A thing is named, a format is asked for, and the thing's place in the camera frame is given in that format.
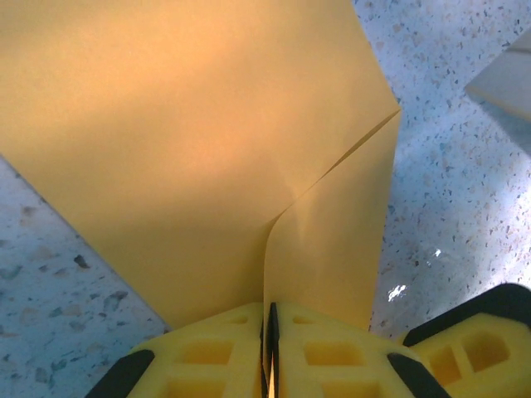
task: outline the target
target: speckled floor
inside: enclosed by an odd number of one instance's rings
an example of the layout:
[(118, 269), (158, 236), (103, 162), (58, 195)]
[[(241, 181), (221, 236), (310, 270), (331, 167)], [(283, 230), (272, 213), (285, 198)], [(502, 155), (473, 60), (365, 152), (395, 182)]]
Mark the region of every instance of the speckled floor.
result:
[[(403, 107), (373, 331), (531, 287), (531, 124), (463, 88), (531, 27), (527, 0), (355, 1)], [(83, 396), (165, 325), (0, 159), (0, 396)]]

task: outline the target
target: yellow paper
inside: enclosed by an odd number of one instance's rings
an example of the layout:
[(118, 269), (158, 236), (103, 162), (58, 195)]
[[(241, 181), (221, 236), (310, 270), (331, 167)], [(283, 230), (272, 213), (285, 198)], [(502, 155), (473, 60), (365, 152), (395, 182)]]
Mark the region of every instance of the yellow paper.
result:
[(265, 319), (271, 302), (287, 302), (368, 328), (399, 124), (397, 114), (276, 222), (265, 252)]
[[(174, 327), (261, 301), (280, 214), (398, 111), (349, 0), (4, 2), (0, 26), (1, 154)], [(395, 133), (364, 155), (387, 172)]]

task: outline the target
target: terrazzo floor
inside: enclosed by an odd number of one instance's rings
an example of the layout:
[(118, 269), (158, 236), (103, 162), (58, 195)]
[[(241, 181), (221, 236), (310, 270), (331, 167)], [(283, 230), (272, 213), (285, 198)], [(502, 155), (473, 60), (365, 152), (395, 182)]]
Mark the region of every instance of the terrazzo floor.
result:
[[(531, 124), (463, 90), (531, 3), (354, 3), (403, 108), (372, 322), (394, 337), (501, 282), (531, 287)], [(1, 158), (0, 226), (1, 397), (83, 396), (164, 332)]]

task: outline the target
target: square hole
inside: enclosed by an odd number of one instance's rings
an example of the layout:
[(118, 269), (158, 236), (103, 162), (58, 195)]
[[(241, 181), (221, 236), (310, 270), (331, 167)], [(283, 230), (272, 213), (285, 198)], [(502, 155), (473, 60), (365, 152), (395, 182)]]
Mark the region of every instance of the square hole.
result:
[(377, 382), (355, 383), (330, 381), (321, 385), (324, 398), (382, 398), (382, 390)]
[(461, 373), (450, 346), (430, 355), (430, 365), (433, 370), (433, 376), (442, 386), (447, 386), (461, 379)]
[(309, 342), (304, 346), (311, 366), (362, 366), (361, 352), (348, 342)]
[(208, 365), (226, 365), (231, 359), (233, 342), (198, 340), (187, 344), (177, 362)]
[(509, 359), (505, 342), (490, 332), (478, 332), (466, 337), (463, 348), (474, 371), (483, 371)]
[(224, 390), (223, 381), (175, 380), (164, 398), (222, 398)]

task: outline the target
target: black edge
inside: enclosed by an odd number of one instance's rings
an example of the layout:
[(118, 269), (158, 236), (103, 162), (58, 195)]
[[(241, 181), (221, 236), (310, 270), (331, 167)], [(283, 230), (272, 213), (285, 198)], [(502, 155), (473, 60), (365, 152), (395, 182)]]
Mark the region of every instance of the black edge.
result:
[(397, 353), (387, 359), (415, 398), (451, 398), (420, 362)]
[(275, 398), (279, 398), (280, 369), (279, 369), (279, 317), (276, 303), (271, 303), (269, 319), (267, 320), (267, 361), (273, 366), (273, 375), (275, 377)]
[(150, 350), (140, 350), (120, 358), (85, 398), (127, 398), (154, 358), (155, 354)]
[(478, 313), (511, 319), (531, 328), (530, 308), (531, 291), (518, 284), (501, 284), (412, 329), (402, 344), (412, 347)]

